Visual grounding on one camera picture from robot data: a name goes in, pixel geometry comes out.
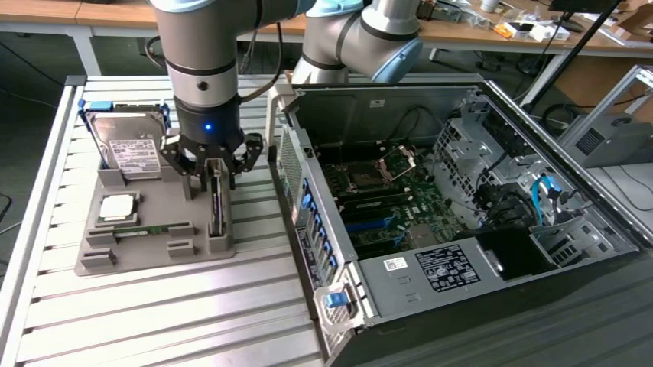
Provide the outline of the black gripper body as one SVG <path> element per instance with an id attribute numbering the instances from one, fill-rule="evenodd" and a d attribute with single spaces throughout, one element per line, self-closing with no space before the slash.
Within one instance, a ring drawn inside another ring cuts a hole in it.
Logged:
<path id="1" fill-rule="evenodd" d="M 178 97 L 174 100 L 184 149 L 196 154 L 202 145 L 207 151 L 219 151 L 224 147 L 232 153 L 244 142 L 240 97 L 234 95 L 212 107 L 194 106 Z"/>

